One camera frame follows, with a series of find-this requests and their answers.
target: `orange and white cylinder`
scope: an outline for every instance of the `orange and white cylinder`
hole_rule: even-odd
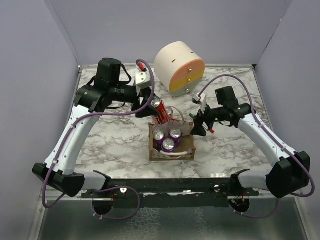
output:
[[[205,61],[182,41],[165,46],[154,60],[156,76],[174,97],[191,92],[204,76],[205,66]]]

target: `can lid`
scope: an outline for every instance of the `can lid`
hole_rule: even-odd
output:
[[[165,137],[165,134],[161,130],[156,130],[153,132],[153,139],[154,140],[161,140]]]
[[[168,106],[166,107],[166,112],[168,113],[168,115],[171,115],[174,113],[174,110],[170,106]]]
[[[161,99],[157,96],[154,96],[153,100],[151,101],[151,106],[154,108],[159,107],[159,105],[161,104]]]
[[[178,129],[178,128],[172,128],[170,130],[170,136],[177,139],[179,137],[181,137],[182,133],[181,133],[181,130]]]
[[[162,146],[166,150],[172,150],[175,148],[175,142],[172,139],[167,138],[163,141]]]

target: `white wall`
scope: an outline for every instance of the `white wall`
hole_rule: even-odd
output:
[[[175,41],[186,42],[208,64],[257,64],[291,0],[46,2],[81,65],[103,57],[153,63]]]
[[[263,53],[256,74],[274,131],[311,157],[310,172],[317,188],[306,204],[320,236],[319,13],[319,0],[294,0]]]
[[[32,174],[67,120],[78,64],[42,0],[0,7],[0,239],[27,239],[41,182]]]

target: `clear glass floor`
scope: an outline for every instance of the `clear glass floor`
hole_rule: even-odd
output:
[[[264,215],[275,199],[253,198],[251,215]],[[132,209],[113,209],[124,216]],[[229,208],[142,208],[121,221],[93,217],[91,201],[65,200],[47,209],[39,240],[306,240],[294,198],[281,200],[279,211],[267,219],[249,219]]]

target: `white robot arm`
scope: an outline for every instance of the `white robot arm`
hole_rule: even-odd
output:
[[[239,104],[231,86],[217,89],[215,93],[222,107],[214,109],[207,105],[205,94],[194,94],[192,101],[200,104],[201,108],[193,118],[194,127],[191,134],[205,136],[207,133],[203,128],[204,122],[212,129],[214,123],[228,121],[228,127],[234,126],[244,132],[261,149],[272,166],[270,172],[245,169],[235,173],[233,176],[237,177],[241,187],[267,190],[277,198],[306,187],[309,184],[309,176],[293,157],[309,172],[308,154],[304,151],[297,152],[285,144],[263,123],[258,114],[252,112],[249,104]]]
[[[54,150],[44,163],[36,163],[32,169],[45,184],[70,197],[74,197],[81,190],[100,190],[109,179],[98,171],[74,172],[79,153],[100,118],[99,113],[103,113],[113,101],[117,101],[130,103],[136,118],[159,114],[154,107],[146,104],[148,99],[153,97],[150,74],[140,72],[136,74],[134,84],[127,85],[131,76],[127,73],[129,81],[119,81],[121,67],[127,73],[119,60],[103,58],[99,62],[96,76],[77,91],[70,119]]]

